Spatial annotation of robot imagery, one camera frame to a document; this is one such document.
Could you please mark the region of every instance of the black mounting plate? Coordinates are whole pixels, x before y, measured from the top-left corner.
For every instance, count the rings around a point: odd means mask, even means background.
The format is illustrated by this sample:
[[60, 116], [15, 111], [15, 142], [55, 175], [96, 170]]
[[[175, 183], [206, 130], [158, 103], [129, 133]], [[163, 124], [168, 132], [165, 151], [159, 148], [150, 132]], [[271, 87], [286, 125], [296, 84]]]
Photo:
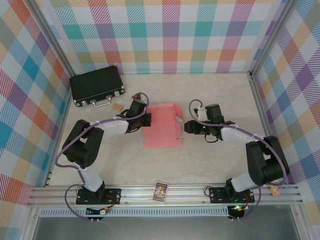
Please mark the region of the black mounting plate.
[[[249, 189], [243, 191], [248, 197], [248, 203], [255, 202], [255, 196], [250, 196], [252, 193]], [[227, 192], [224, 187], [210, 187], [209, 188], [210, 203], [212, 204], [245, 204], [247, 200], [245, 197], [239, 198], [238, 201], [231, 201], [228, 198]]]
[[77, 198], [75, 204], [77, 205], [119, 205], [121, 199], [121, 189], [120, 188], [105, 188], [103, 196], [110, 195], [112, 198], [103, 197], [101, 201], [97, 201], [95, 198], [92, 198], [85, 190], [82, 188], [77, 192]]

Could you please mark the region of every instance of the black briefcase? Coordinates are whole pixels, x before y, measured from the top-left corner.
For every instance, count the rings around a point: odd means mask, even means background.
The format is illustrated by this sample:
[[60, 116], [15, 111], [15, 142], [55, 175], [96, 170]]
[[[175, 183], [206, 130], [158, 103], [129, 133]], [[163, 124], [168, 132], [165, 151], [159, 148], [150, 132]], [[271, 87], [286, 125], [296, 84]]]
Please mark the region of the black briefcase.
[[82, 107], [93, 104], [96, 108], [111, 103], [112, 97], [126, 92], [116, 66], [109, 66], [70, 78], [73, 102]]

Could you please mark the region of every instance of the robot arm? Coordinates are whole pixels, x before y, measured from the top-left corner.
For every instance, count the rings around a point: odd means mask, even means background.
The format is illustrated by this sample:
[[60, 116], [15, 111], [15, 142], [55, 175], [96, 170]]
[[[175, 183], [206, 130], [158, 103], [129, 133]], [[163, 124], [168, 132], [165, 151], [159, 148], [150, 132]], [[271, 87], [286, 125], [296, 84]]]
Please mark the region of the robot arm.
[[[98, 127], [93, 127], [82, 136], [82, 139], [86, 139], [85, 142], [79, 139], [63, 153], [68, 161], [82, 173], [85, 182], [83, 190], [92, 197], [94, 202], [98, 203], [101, 201], [105, 189], [105, 183], [100, 178], [95, 164], [102, 139], [119, 134], [132, 133], [140, 127], [151, 126], [150, 113], [146, 113], [133, 120], [124, 120], [142, 114], [145, 107], [146, 104], [143, 101], [134, 98], [130, 108], [114, 117], [114, 121], [105, 122], [98, 125]], [[90, 125], [85, 120], [77, 121], [62, 148], [68, 145]]]
[[[208, 105], [205, 108], [198, 107], [194, 109], [194, 112], [201, 122], [238, 127], [232, 121], [225, 122], [218, 104]], [[230, 142], [246, 152], [248, 172], [226, 181], [225, 191], [230, 201], [242, 198], [244, 191], [248, 189], [283, 178], [282, 168], [272, 152], [262, 142], [244, 132], [228, 127], [204, 126], [195, 120], [186, 122], [184, 130], [195, 135], [213, 135], [218, 140]], [[266, 141], [279, 155], [288, 175], [289, 166], [279, 140], [272, 135], [260, 136], [260, 138]]]

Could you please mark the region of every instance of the colorful checkered backdrop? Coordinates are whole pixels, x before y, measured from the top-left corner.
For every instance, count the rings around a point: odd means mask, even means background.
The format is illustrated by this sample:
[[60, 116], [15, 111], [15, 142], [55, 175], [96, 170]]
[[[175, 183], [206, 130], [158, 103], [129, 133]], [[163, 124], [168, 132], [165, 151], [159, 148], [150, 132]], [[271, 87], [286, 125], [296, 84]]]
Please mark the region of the colorful checkered backdrop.
[[320, 239], [319, 0], [300, 0], [256, 83]]
[[129, 74], [247, 72], [286, 0], [37, 2], [76, 73]]
[[277, 20], [279, 19], [280, 15], [282, 14], [285, 6], [286, 6], [286, 3], [288, 2], [288, 0], [281, 0], [281, 3], [268, 27], [268, 29], [266, 30], [264, 36], [263, 36], [263, 39], [262, 41], [260, 42], [260, 45], [259, 45], [259, 48], [258, 50], [256, 51], [255, 55], [254, 55], [254, 58], [253, 58], [253, 61], [251, 62], [251, 65], [248, 69], [248, 72], [252, 72], [260, 54], [261, 54], [261, 51], [264, 49], [264, 47], [266, 46], [268, 40], [269, 40], [269, 37], [270, 37], [270, 34], [273, 32], [275, 26], [276, 26], [276, 22]]
[[52, 157], [70, 87], [23, 0], [0, 6], [0, 240], [15, 240]]

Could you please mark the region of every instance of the small wooden block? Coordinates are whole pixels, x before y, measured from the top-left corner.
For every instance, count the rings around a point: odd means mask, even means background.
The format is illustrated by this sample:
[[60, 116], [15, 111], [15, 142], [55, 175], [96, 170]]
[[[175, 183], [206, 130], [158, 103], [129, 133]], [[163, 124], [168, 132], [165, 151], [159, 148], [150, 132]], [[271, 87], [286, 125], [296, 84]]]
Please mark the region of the small wooden block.
[[280, 196], [280, 191], [277, 186], [269, 185], [273, 196]]
[[118, 111], [121, 111], [124, 107], [121, 106], [120, 104], [114, 103], [112, 104], [112, 108]]

